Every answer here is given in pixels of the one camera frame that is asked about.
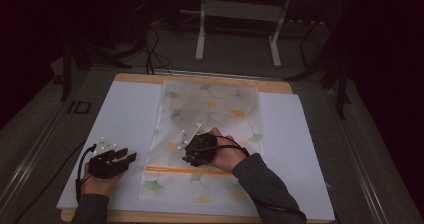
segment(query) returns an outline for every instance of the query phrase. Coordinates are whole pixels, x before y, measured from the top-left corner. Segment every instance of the metal stand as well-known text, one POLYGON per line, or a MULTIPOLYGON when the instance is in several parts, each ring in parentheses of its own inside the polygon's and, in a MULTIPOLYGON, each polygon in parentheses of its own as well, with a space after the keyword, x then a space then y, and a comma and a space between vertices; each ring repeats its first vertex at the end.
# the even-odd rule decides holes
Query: metal stand
POLYGON ((280 55, 278 53, 277 40, 284 23, 290 0, 285 0, 282 7, 270 5, 258 5, 240 2, 228 2, 220 0, 202 0, 200 5, 200 30, 197 38, 196 61, 203 60, 205 47, 205 18, 206 15, 230 18, 260 20, 276 22, 277 26, 273 35, 269 36, 274 67, 281 67, 280 55))

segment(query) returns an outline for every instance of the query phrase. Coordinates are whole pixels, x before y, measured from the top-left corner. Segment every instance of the white board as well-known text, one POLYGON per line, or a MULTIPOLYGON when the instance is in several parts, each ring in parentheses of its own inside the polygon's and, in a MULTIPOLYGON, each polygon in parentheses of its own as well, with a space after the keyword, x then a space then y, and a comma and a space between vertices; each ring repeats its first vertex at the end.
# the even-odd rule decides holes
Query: white board
MULTIPOLYGON (((93 125, 84 150, 101 137, 137 152, 137 160, 120 180, 109 202, 110 210, 255 216, 255 210, 140 202, 137 192, 141 170, 152 142, 162 87, 159 84, 114 81, 93 125)), ((287 185, 308 219, 334 220, 322 172, 315 154, 303 108, 297 95, 259 93, 264 129, 264 159, 287 185)), ((74 209, 78 163, 57 204, 74 209)))

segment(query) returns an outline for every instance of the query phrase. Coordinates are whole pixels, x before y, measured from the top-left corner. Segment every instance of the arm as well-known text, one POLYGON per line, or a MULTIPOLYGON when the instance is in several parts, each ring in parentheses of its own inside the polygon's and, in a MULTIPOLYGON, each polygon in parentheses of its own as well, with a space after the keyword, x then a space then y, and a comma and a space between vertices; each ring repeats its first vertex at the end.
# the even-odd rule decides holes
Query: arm
MULTIPOLYGON (((258 153, 240 161, 232 173, 251 197, 272 205, 299 210, 284 182, 266 166, 258 153)), ((255 206, 262 223, 304 223, 302 218, 294 214, 269 210, 256 203, 255 206)))
MULTIPOLYGON (((218 129, 213 128, 211 134, 218 136, 218 145, 232 145, 233 143, 224 138, 218 129)), ((240 185, 246 192, 259 201, 271 205, 288 207, 299 210, 294 198, 289 194, 284 182, 271 171, 257 153, 246 157, 243 152, 234 148, 218 149, 215 159, 211 163, 223 171, 231 172, 239 180, 240 185)), ((273 211, 261 207, 255 203, 262 223, 304 223, 302 218, 288 213, 273 211)))
POLYGON ((122 175, 124 173, 110 179, 100 179, 88 174, 88 163, 86 163, 85 175, 81 180, 81 198, 71 223, 106 223, 109 196, 122 175))

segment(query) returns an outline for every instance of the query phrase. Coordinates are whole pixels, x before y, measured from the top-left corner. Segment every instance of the orange stripe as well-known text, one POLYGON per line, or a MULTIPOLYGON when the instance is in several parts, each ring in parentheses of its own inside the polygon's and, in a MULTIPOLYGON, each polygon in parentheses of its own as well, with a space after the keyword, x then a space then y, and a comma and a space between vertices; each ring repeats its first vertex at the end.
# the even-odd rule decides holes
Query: orange stripe
POLYGON ((232 175, 229 172, 223 172, 220 170, 205 170, 205 169, 187 169, 187 168, 172 168, 172 167, 160 167, 160 166, 146 166, 145 171, 149 172, 170 172, 170 173, 188 173, 188 174, 212 174, 212 175, 232 175))

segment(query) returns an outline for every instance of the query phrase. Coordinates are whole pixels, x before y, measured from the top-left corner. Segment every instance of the hand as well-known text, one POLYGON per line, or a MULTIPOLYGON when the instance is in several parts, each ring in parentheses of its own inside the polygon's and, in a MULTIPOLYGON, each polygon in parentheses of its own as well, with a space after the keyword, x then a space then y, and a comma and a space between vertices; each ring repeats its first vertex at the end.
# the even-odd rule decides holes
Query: hand
MULTIPOLYGON (((221 145, 236 145, 234 142, 222 138, 221 132, 218 128, 214 127, 209 132, 210 134, 217 136, 218 138, 218 146, 221 145)), ((227 138, 234 140, 232 136, 226 136, 227 138)), ((211 165, 219 168, 225 172, 231 172, 233 168, 243 159, 246 158, 244 153, 236 148, 219 148, 214 160, 211 162, 211 165)))
POLYGON ((98 194, 109 197, 124 173, 122 172, 109 179, 97 178, 88 173, 88 162, 85 163, 85 174, 81 179, 81 195, 98 194))

